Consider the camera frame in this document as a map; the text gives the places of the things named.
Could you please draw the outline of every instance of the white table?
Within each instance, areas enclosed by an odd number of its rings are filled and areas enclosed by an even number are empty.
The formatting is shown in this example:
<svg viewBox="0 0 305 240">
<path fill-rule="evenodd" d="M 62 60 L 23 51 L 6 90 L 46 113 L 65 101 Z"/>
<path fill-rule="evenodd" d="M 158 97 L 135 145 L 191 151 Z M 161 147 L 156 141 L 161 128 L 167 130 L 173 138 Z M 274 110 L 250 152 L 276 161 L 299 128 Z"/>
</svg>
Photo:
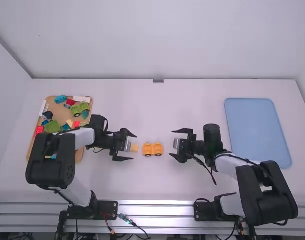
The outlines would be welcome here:
<svg viewBox="0 0 305 240">
<path fill-rule="evenodd" d="M 41 103 L 47 96 L 61 94 L 92 96 L 92 113 L 105 116 L 111 131 L 128 128 L 138 136 L 132 142 L 140 147 L 145 142 L 164 144 L 162 157 L 124 153 L 134 157 L 125 162 L 113 162 L 107 150 L 99 154 L 85 151 L 76 166 L 76 177 L 98 199 L 119 201 L 119 212 L 134 215 L 149 233 L 182 234 L 229 234 L 231 223 L 195 222 L 191 204 L 197 198 L 212 200 L 231 189 L 238 191 L 238 184 L 215 173 L 218 186 L 214 186 L 196 162 L 180 164 L 170 157 L 168 153 L 176 152 L 173 139 L 181 136 L 171 131 L 192 128 L 202 140 L 203 126 L 216 123 L 224 147 L 231 150 L 225 99 L 271 99 L 292 157 L 292 167 L 282 172 L 300 206 L 299 218 L 286 227 L 265 225 L 257 232 L 305 236 L 305 103 L 294 80 L 245 79 L 166 79 L 165 83 L 153 83 L 152 79 L 34 80 L 0 165 L 0 231 L 56 231 L 59 213 L 67 204 L 57 195 L 28 185 L 25 171 Z M 161 218 L 156 221 L 149 216 Z M 119 220 L 111 224 L 117 232 L 136 232 Z M 81 220 L 79 225 L 79 231 L 108 232 L 103 221 Z M 68 221 L 66 231 L 75 232 L 74 226 L 74 221 Z"/>
</svg>

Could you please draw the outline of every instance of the small wooden block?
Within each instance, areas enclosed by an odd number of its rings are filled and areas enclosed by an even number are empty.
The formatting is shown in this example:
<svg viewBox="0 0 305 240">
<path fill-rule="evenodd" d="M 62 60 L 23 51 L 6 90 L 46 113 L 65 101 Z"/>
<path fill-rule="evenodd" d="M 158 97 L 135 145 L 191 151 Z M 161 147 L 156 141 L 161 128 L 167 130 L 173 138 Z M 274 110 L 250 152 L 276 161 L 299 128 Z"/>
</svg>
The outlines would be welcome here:
<svg viewBox="0 0 305 240">
<path fill-rule="evenodd" d="M 70 127 L 71 129 L 73 128 L 74 122 L 73 122 L 71 119 L 68 119 L 68 120 L 66 121 L 66 123 L 69 125 L 69 127 Z"/>
<path fill-rule="evenodd" d="M 139 144 L 131 144 L 131 149 L 130 149 L 130 151 L 132 152 L 132 153 L 138 153 L 139 152 Z"/>
</svg>

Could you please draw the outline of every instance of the light blue mat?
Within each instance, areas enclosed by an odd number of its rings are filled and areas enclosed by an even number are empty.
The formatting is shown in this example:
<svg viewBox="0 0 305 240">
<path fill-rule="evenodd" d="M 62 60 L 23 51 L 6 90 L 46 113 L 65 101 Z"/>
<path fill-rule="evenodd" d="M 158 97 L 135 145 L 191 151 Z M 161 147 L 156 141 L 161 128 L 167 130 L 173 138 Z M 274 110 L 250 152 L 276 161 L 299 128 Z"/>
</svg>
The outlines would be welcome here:
<svg viewBox="0 0 305 240">
<path fill-rule="evenodd" d="M 266 98 L 228 98 L 224 102 L 234 154 L 253 161 L 292 166 L 275 104 Z"/>
</svg>

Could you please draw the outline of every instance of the blue toy piece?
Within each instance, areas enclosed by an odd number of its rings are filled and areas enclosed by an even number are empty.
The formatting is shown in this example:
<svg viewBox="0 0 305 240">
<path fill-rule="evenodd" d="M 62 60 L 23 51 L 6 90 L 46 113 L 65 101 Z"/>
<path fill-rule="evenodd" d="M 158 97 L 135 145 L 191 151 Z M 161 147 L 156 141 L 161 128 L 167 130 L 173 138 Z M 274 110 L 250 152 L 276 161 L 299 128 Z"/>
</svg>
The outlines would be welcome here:
<svg viewBox="0 0 305 240">
<path fill-rule="evenodd" d="M 89 111 L 88 110 L 84 110 L 84 111 L 82 111 L 81 115 L 82 115 L 83 119 L 87 119 L 88 116 L 89 116 Z"/>
<path fill-rule="evenodd" d="M 72 107 L 72 106 L 70 106 L 70 105 L 67 104 L 67 103 L 64 103 L 63 106 L 64 106 L 65 108 L 68 108 L 68 109 L 71 109 L 71 107 Z"/>
<path fill-rule="evenodd" d="M 69 126 L 68 123 L 66 123 L 66 124 L 62 125 L 62 129 L 63 129 L 64 131 L 68 131 L 69 129 L 72 129 L 72 128 L 71 128 L 71 126 Z"/>
<path fill-rule="evenodd" d="M 57 96 L 54 101 L 56 102 L 56 104 L 61 104 L 63 102 L 66 102 L 67 101 L 67 96 L 66 95 L 60 95 L 60 96 Z"/>
<path fill-rule="evenodd" d="M 49 123 L 49 120 L 48 120 L 48 119 L 46 119 L 45 121 L 43 121 L 41 124 L 42 124 L 43 126 L 45 126 L 47 123 Z"/>
</svg>

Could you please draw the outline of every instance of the toy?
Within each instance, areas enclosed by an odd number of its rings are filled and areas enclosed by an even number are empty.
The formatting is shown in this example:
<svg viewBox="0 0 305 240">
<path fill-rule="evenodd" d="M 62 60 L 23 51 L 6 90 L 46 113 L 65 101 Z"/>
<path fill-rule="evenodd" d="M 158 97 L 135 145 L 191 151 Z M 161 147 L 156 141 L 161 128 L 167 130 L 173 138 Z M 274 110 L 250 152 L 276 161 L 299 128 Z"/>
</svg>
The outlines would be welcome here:
<svg viewBox="0 0 305 240">
<path fill-rule="evenodd" d="M 42 124 L 43 126 L 45 126 L 47 123 L 49 123 L 49 120 L 48 120 L 48 119 L 46 119 L 45 121 L 43 121 L 41 124 Z"/>
<path fill-rule="evenodd" d="M 64 131 L 68 131 L 69 129 L 72 129 L 72 128 L 69 126 L 68 123 L 66 123 L 66 124 L 62 125 L 62 129 L 63 129 Z"/>
<path fill-rule="evenodd" d="M 51 111 L 46 111 L 42 114 L 45 118 L 47 118 L 48 120 L 52 120 L 54 114 Z"/>
<path fill-rule="evenodd" d="M 71 119 L 68 119 L 66 123 L 69 125 L 70 128 L 73 128 L 74 122 Z"/>
<path fill-rule="evenodd" d="M 75 129 L 75 128 L 78 128 L 80 125 L 81 125 L 81 122 L 80 122 L 80 121 L 75 121 L 75 122 L 73 123 L 73 128 L 74 128 L 74 129 Z"/>
<path fill-rule="evenodd" d="M 138 153 L 139 152 L 139 145 L 138 144 L 131 144 L 130 152 L 132 153 Z"/>
<path fill-rule="evenodd" d="M 67 109 L 71 109 L 72 106 L 70 106 L 69 104 L 64 103 L 63 106 Z"/>
<path fill-rule="evenodd" d="M 63 103 L 65 101 L 67 101 L 67 96 L 66 95 L 60 95 L 60 96 L 57 96 L 54 101 L 56 102 L 56 104 L 60 104 L 60 103 Z"/>
<path fill-rule="evenodd" d="M 68 98 L 66 103 L 67 103 L 69 106 L 73 106 L 73 105 L 75 105 L 76 101 L 74 101 L 74 100 Z"/>
<path fill-rule="evenodd" d="M 74 105 L 74 106 L 72 106 L 72 107 L 70 108 L 70 111 L 71 111 L 71 114 L 72 114 L 74 117 L 76 117 L 76 118 L 78 118 L 78 117 L 81 115 L 81 113 L 82 113 L 82 110 L 81 110 L 81 108 L 80 108 L 79 105 Z"/>
<path fill-rule="evenodd" d="M 36 128 L 35 136 L 37 136 L 37 134 L 43 133 L 44 130 L 45 130 L 45 127 L 44 127 L 44 126 L 38 126 L 38 127 Z"/>
<path fill-rule="evenodd" d="M 44 127 L 47 133 L 58 133 L 62 129 L 56 120 L 47 123 Z"/>
<path fill-rule="evenodd" d="M 80 106 L 80 110 L 82 112 L 85 110 L 89 111 L 91 109 L 91 107 L 89 106 L 89 103 L 87 103 L 87 102 L 82 102 L 79 106 Z"/>
<path fill-rule="evenodd" d="M 86 103 L 90 103 L 91 102 L 91 97 L 89 96 L 73 96 L 72 100 L 76 101 L 76 102 L 86 102 Z"/>
<path fill-rule="evenodd" d="M 82 102 L 79 106 L 80 106 L 82 118 L 87 119 L 89 116 L 89 110 L 91 109 L 91 107 L 89 106 L 89 103 Z"/>
<path fill-rule="evenodd" d="M 83 112 L 81 113 L 81 115 L 82 115 L 82 118 L 83 118 L 84 120 L 86 120 L 86 119 L 88 118 L 88 116 L 89 116 L 89 111 L 88 111 L 88 110 L 85 110 L 85 111 L 83 111 Z"/>
<path fill-rule="evenodd" d="M 155 144 L 146 142 L 143 145 L 142 153 L 146 157 L 150 157 L 152 155 L 159 157 L 164 154 L 164 146 L 160 142 L 156 142 Z"/>
</svg>

